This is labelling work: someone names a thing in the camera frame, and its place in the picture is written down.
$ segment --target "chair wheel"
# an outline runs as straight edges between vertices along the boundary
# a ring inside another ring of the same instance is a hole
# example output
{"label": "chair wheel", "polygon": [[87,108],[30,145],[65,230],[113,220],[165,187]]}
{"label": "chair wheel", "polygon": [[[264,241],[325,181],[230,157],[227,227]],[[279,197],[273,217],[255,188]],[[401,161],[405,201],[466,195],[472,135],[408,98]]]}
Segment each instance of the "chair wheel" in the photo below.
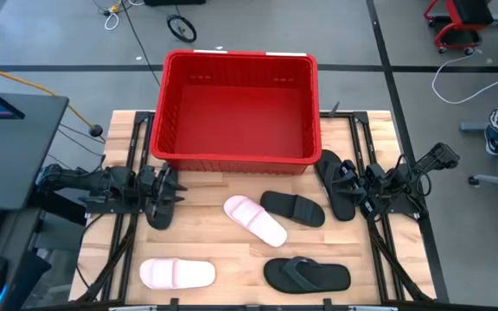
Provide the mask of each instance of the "chair wheel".
{"label": "chair wheel", "polygon": [[480,186],[480,181],[474,178],[474,176],[468,177],[468,183],[471,186]]}
{"label": "chair wheel", "polygon": [[470,55],[472,55],[475,51],[476,51],[476,49],[475,49],[475,48],[465,48],[465,49],[464,49],[464,55],[466,55],[466,56],[470,56]]}

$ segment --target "red office chair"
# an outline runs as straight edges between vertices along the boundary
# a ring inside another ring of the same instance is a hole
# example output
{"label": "red office chair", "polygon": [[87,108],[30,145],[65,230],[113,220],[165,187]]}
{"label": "red office chair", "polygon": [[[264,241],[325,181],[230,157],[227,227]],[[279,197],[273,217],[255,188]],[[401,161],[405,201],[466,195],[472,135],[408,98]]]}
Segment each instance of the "red office chair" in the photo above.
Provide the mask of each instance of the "red office chair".
{"label": "red office chair", "polygon": [[446,0],[449,16],[430,16],[430,11],[438,0],[431,0],[424,13],[431,27],[437,31],[435,45],[439,53],[447,48],[464,48],[467,55],[473,54],[482,43],[477,30],[493,22],[491,11],[485,0]]}

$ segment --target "wheel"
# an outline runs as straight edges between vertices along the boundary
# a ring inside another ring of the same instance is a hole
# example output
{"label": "wheel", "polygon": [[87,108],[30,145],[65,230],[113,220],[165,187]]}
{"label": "wheel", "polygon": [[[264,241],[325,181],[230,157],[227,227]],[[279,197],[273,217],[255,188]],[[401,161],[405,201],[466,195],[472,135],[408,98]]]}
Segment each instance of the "wheel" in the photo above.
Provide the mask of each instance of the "wheel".
{"label": "wheel", "polygon": [[174,37],[187,43],[197,40],[197,32],[194,25],[184,17],[171,15],[166,18],[166,23]]}
{"label": "wheel", "polygon": [[464,49],[464,55],[466,55],[466,56],[470,56],[470,55],[472,55],[475,51],[476,51],[476,49],[475,49],[475,48],[465,48],[465,49]]}
{"label": "wheel", "polygon": [[468,183],[471,185],[471,186],[480,186],[480,181],[477,180],[476,178],[474,178],[474,176],[470,176],[468,177]]}

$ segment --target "pink slide sandal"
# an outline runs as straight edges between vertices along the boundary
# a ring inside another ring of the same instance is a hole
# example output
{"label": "pink slide sandal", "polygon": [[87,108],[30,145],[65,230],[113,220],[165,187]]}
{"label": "pink slide sandal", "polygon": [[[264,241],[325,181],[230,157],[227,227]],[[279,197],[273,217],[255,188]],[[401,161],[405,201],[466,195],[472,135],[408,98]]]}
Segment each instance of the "pink slide sandal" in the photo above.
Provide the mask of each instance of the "pink slide sandal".
{"label": "pink slide sandal", "polygon": [[192,289],[214,282],[212,263],[178,258],[152,258],[139,267],[139,277],[150,289]]}
{"label": "pink slide sandal", "polygon": [[243,195],[234,195],[224,203],[224,212],[238,225],[279,247],[287,240],[287,231],[259,204]]}

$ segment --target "white cable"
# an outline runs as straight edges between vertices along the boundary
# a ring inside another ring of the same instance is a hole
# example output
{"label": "white cable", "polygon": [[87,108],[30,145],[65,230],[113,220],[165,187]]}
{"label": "white cable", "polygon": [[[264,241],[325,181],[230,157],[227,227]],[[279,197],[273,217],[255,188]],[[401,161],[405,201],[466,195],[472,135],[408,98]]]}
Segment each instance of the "white cable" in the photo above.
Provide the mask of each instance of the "white cable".
{"label": "white cable", "polygon": [[[116,18],[117,18],[117,23],[115,23],[115,24],[114,24],[114,26],[109,27],[109,21],[110,21],[113,17],[116,17]],[[115,13],[111,13],[111,14],[109,15],[109,17],[107,17],[107,20],[105,21],[105,29],[107,29],[107,30],[113,30],[113,29],[115,29],[115,28],[118,26],[118,24],[119,24],[119,23],[120,23],[120,19],[118,18],[118,15],[116,15]]]}
{"label": "white cable", "polygon": [[136,2],[135,2],[135,0],[134,0],[134,1],[132,1],[132,0],[128,0],[128,2],[129,2],[131,5],[133,5],[133,6],[140,6],[140,5],[144,5],[144,4],[145,4],[145,2],[143,2],[143,1],[142,1],[141,3],[136,3]]}
{"label": "white cable", "polygon": [[436,72],[436,76],[433,78],[433,81],[431,82],[431,89],[436,93],[436,95],[442,99],[445,103],[447,104],[453,104],[453,105],[458,105],[458,104],[462,104],[464,102],[467,102],[471,99],[473,99],[474,97],[476,97],[477,95],[479,95],[480,93],[484,92],[484,91],[487,91],[488,89],[490,89],[491,87],[493,86],[497,86],[498,85],[498,81],[496,81],[495,83],[489,85],[489,86],[485,86],[484,88],[482,88],[480,91],[474,93],[473,95],[469,96],[468,98],[465,98],[463,100],[459,100],[459,101],[450,101],[450,100],[447,100],[445,99],[443,96],[441,96],[437,90],[436,90],[436,80],[437,80],[437,76],[439,75],[439,72],[441,72],[441,69],[443,69],[446,65],[449,65],[450,63],[453,63],[453,62],[457,62],[457,61],[460,61],[460,60],[466,60],[467,58],[473,56],[474,54],[476,54],[476,51],[474,51],[474,53],[468,55],[468,56],[464,56],[464,57],[461,57],[461,58],[458,58],[456,60],[449,60],[447,61],[446,63],[444,63],[443,65],[441,65],[441,67],[437,70]]}

